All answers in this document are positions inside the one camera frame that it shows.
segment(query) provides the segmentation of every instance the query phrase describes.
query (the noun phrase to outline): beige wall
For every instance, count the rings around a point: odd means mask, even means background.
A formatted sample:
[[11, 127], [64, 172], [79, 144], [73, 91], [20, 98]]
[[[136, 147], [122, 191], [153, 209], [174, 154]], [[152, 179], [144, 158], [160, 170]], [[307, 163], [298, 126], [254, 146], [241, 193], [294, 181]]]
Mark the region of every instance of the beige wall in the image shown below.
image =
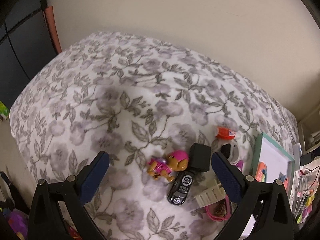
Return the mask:
[[300, 119], [320, 101], [320, 30], [300, 0], [48, 0], [62, 48], [97, 30], [206, 54]]

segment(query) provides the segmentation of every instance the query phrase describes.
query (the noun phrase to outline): black block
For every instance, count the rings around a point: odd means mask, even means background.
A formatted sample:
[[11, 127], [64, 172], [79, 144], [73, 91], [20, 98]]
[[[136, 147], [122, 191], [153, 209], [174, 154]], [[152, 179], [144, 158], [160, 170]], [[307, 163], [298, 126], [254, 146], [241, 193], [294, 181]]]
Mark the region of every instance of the black block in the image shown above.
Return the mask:
[[313, 162], [314, 157], [312, 154], [313, 152], [302, 155], [300, 157], [300, 166], [304, 166]]
[[194, 143], [190, 148], [188, 169], [198, 172], [209, 171], [210, 156], [210, 146]]

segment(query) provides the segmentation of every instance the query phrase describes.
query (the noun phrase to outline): screw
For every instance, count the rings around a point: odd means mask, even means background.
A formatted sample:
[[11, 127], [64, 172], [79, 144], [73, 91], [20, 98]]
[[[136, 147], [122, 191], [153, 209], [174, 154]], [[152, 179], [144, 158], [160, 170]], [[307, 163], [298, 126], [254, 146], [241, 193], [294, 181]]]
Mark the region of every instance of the screw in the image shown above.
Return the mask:
[[44, 184], [45, 180], [44, 179], [39, 179], [38, 180], [38, 185], [42, 186]]
[[278, 184], [279, 186], [281, 186], [283, 183], [282, 183], [281, 180], [277, 179], [277, 180], [276, 180], [276, 184]]
[[67, 181], [69, 182], [73, 182], [76, 180], [76, 176], [75, 175], [70, 175], [69, 177], [67, 177]]
[[250, 182], [253, 182], [253, 181], [254, 181], [254, 177], [252, 177], [251, 175], [247, 175], [247, 176], [245, 177], [245, 179], [246, 179], [247, 181], [250, 181]]

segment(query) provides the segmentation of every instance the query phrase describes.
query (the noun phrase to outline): purple object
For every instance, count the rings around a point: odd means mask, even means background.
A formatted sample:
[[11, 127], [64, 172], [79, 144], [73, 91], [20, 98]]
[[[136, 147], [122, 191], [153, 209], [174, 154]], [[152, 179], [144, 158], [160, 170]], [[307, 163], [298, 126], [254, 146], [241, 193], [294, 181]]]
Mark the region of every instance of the purple object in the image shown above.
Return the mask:
[[305, 217], [307, 217], [308, 214], [309, 214], [308, 208], [304, 209], [304, 210], [302, 211], [302, 220], [304, 220]]
[[21, 212], [20, 210], [14, 209], [11, 212], [8, 223], [16, 234], [19, 232], [25, 239], [27, 239], [28, 215]]
[[156, 158], [156, 161], [159, 163], [167, 164], [167, 160], [165, 158]]
[[243, 160], [239, 160], [235, 166], [242, 172]]

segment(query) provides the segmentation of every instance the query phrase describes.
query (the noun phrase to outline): pink object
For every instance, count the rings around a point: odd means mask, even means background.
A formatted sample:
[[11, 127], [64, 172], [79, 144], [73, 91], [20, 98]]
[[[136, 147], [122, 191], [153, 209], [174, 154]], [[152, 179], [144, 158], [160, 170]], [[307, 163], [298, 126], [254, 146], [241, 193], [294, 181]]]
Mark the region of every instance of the pink object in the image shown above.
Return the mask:
[[305, 218], [308, 214], [309, 214], [309, 213], [308, 213], [308, 208], [304, 209], [304, 210], [302, 211], [302, 218]]
[[243, 160], [239, 160], [235, 166], [242, 172]]
[[[189, 160], [189, 155], [182, 150], [177, 150], [168, 154], [168, 158], [170, 158], [171, 156], [177, 159], [178, 161], [182, 161], [185, 159]], [[172, 169], [168, 165], [168, 161], [164, 161], [163, 158], [151, 158], [148, 164], [151, 165], [153, 162], [157, 162], [157, 166], [153, 169], [155, 173], [160, 174], [163, 170], [165, 170], [168, 174], [172, 172]]]
[[167, 163], [164, 163], [163, 158], [152, 158], [148, 164], [151, 165], [153, 162], [157, 162], [157, 166], [153, 169], [153, 171], [155, 173], [159, 173], [163, 170], [165, 170], [168, 174], [170, 174], [172, 172], [172, 170], [169, 168], [169, 166], [167, 165]]
[[217, 203], [214, 203], [205, 207], [205, 211], [207, 212], [207, 215], [211, 220], [221, 222], [221, 221], [226, 221], [231, 217], [230, 201], [227, 195], [225, 197], [225, 200], [226, 200], [226, 206], [227, 206], [227, 214], [224, 217], [217, 217], [212, 214], [212, 208], [216, 207]]

